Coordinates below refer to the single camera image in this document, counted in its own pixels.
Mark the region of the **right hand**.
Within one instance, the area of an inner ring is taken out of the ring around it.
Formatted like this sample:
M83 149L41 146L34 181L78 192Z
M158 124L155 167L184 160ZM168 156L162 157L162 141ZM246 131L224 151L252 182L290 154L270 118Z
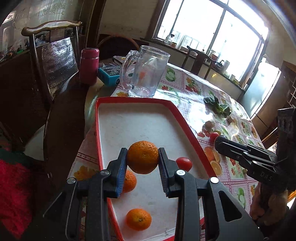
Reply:
M259 182L252 197L249 215L258 226L273 225L286 215L287 201L288 190L279 192Z

